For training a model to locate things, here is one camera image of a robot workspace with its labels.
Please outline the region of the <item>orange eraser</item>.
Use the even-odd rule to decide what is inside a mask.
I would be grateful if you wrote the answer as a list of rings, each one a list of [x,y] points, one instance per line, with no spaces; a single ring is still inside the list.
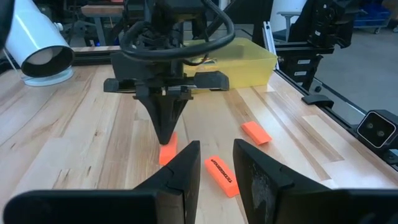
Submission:
[[[241,125],[243,131],[257,144],[265,144],[272,141],[268,133],[256,122],[250,121]]]
[[[236,176],[228,167],[227,163],[225,163],[220,157],[211,156],[205,159],[205,167],[218,186],[229,198],[239,195]]]
[[[164,166],[170,162],[177,154],[178,135],[173,132],[170,141],[166,145],[160,146],[159,164]]]

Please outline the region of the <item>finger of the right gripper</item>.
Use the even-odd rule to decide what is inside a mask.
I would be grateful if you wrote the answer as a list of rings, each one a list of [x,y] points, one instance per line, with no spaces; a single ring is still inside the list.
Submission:
[[[144,107],[146,108],[152,124],[155,129],[155,133],[159,140],[160,144],[166,144],[167,138],[164,136],[162,132],[162,115],[161,115],[161,106],[159,103],[160,95],[150,94],[150,95],[136,95],[134,97],[135,100],[140,101]]]
[[[191,93],[181,93],[179,95],[166,96],[166,110],[164,123],[164,143],[169,143],[177,121],[189,100],[192,99]]]

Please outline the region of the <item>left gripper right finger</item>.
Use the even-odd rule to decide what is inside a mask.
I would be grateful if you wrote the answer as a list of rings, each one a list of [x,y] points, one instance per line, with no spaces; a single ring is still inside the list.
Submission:
[[[233,161],[249,224],[398,224],[398,190],[330,189],[243,139]]]

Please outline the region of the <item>wooden background table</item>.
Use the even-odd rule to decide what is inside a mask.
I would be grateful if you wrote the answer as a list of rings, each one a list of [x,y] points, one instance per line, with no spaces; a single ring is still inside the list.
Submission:
[[[106,41],[101,19],[105,17],[121,17],[123,9],[122,5],[85,5],[81,7],[81,11],[86,17],[94,19],[100,46],[109,45]]]

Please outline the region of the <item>blue cart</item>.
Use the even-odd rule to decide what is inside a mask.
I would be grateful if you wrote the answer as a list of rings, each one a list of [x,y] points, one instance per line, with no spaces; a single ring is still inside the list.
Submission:
[[[388,26],[391,11],[381,2],[366,2],[360,10],[354,20],[355,29],[373,29],[374,34],[379,34],[382,28]]]

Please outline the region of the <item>white cylinder lamp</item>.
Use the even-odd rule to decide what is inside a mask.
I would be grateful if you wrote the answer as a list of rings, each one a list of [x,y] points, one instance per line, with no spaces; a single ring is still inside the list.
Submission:
[[[32,0],[15,0],[6,50],[28,86],[49,86],[73,76],[74,51],[54,24]]]

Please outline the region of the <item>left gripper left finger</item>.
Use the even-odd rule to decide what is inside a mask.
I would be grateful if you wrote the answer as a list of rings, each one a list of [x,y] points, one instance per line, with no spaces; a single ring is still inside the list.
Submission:
[[[200,143],[129,190],[32,190],[8,201],[4,224],[195,224]]]

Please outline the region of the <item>translucent yellow plastic bin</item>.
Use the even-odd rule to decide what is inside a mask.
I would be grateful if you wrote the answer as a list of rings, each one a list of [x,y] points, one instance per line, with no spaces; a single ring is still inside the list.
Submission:
[[[192,77],[197,72],[220,71],[229,78],[229,87],[248,88],[266,85],[275,69],[277,57],[249,39],[237,37],[227,46],[213,51],[201,65],[184,65]]]

